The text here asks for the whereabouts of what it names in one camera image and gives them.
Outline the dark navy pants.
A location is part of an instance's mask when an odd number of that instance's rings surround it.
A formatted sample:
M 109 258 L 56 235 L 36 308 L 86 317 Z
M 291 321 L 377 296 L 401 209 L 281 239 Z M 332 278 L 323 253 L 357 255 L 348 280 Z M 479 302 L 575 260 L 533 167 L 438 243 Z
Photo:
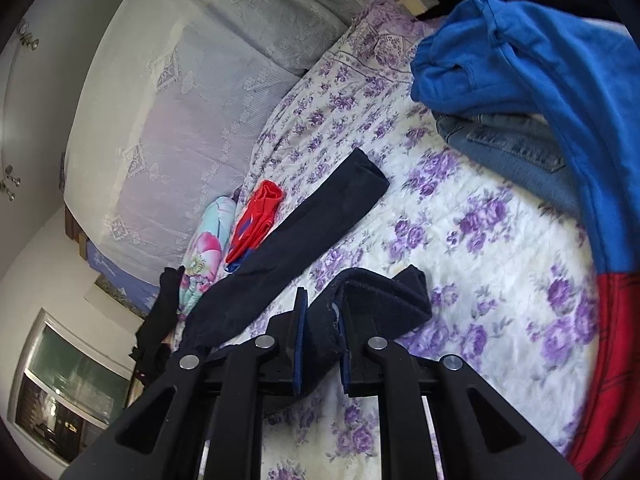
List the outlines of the dark navy pants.
M 306 200 L 241 264 L 213 285 L 186 318 L 179 354 L 208 356 L 239 336 L 314 262 L 362 220 L 390 182 L 359 148 L 352 151 Z M 344 311 L 373 322 L 378 334 L 394 340 L 432 317 L 426 279 L 415 266 L 393 278 L 351 264 L 323 286 L 308 310 L 308 330 L 300 348 L 303 370 L 297 382 L 311 393 L 345 351 L 340 331 Z

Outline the black garment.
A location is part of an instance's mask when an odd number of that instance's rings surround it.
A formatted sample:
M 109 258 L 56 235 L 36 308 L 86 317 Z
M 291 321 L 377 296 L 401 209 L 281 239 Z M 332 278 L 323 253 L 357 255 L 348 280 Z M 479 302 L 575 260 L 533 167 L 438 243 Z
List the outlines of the black garment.
M 171 354 L 165 339 L 178 322 L 179 290 L 184 266 L 165 268 L 160 274 L 160 292 L 151 312 L 136 331 L 136 344 L 130 358 L 134 360 L 134 377 L 145 387 L 163 374 Z

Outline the blue patterned pillow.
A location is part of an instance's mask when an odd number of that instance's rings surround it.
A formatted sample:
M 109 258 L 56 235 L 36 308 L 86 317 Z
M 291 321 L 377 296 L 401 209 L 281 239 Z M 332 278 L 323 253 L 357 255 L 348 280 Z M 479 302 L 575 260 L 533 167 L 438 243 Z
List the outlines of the blue patterned pillow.
M 99 288 L 140 318 L 151 311 L 160 288 L 141 281 L 106 258 L 91 240 L 86 244 L 86 260 L 100 274 Z

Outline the purple floral bed quilt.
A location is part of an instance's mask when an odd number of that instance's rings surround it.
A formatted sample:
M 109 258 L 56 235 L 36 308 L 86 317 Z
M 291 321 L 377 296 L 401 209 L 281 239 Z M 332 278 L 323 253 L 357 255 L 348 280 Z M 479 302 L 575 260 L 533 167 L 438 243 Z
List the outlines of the purple floral bed quilt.
M 410 99 L 410 61 L 435 25 L 374 0 L 286 95 L 260 134 L 240 197 L 265 180 L 285 217 L 354 149 L 390 188 L 244 330 L 262 333 L 352 266 L 425 273 L 430 322 L 402 338 L 422 358 L 461 356 L 558 451 L 574 440 L 598 350 L 598 295 L 579 223 L 474 164 Z

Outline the turquoise floral folded blanket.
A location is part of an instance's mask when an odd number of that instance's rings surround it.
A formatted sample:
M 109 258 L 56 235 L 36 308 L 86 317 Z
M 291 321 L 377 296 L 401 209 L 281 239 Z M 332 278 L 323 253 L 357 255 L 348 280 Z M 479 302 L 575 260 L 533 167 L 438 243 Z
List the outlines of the turquoise floral folded blanket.
M 230 240 L 236 203 L 216 198 L 204 210 L 182 259 L 179 315 L 186 318 L 206 290 L 216 282 L 224 250 Z

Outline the red and blue small garment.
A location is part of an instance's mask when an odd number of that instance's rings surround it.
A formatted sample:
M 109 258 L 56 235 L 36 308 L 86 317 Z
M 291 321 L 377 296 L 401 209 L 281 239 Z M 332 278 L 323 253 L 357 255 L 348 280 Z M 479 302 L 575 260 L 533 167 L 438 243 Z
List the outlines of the red and blue small garment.
M 284 192 L 277 183 L 263 180 L 250 196 L 246 208 L 236 222 L 224 270 L 234 273 L 244 260 L 258 248 L 273 227 Z

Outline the blue denim jeans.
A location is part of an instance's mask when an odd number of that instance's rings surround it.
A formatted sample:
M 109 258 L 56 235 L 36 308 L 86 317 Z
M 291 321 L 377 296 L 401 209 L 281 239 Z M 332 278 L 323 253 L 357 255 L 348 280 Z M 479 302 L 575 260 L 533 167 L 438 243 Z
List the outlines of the blue denim jeans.
M 582 216 L 570 166 L 546 122 L 527 115 L 433 116 L 438 134 L 452 148 L 562 214 Z

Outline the white lace bed cover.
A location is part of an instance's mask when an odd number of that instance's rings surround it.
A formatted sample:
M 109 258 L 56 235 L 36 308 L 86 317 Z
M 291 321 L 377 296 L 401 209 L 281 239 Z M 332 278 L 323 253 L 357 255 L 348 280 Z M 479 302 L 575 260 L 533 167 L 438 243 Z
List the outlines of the white lace bed cover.
M 244 181 L 281 100 L 370 0 L 122 0 L 82 88 L 64 200 L 99 251 L 153 283 Z

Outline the blue and red hoodie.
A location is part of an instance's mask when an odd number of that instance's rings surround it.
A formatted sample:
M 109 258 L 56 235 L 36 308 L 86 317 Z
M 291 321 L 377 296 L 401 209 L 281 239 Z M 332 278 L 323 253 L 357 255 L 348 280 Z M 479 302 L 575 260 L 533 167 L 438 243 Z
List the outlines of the blue and red hoodie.
M 411 96 L 448 115 L 538 113 L 574 174 L 600 342 L 570 462 L 603 478 L 639 431 L 639 51 L 527 1 L 464 0 L 416 48 Z

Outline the window with white frame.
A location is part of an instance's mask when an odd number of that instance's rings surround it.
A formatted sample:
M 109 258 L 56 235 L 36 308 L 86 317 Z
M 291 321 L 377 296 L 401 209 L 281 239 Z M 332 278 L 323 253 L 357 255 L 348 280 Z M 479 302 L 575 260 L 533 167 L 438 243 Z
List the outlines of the window with white frame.
M 41 310 L 18 359 L 9 422 L 66 466 L 126 408 L 131 377 Z

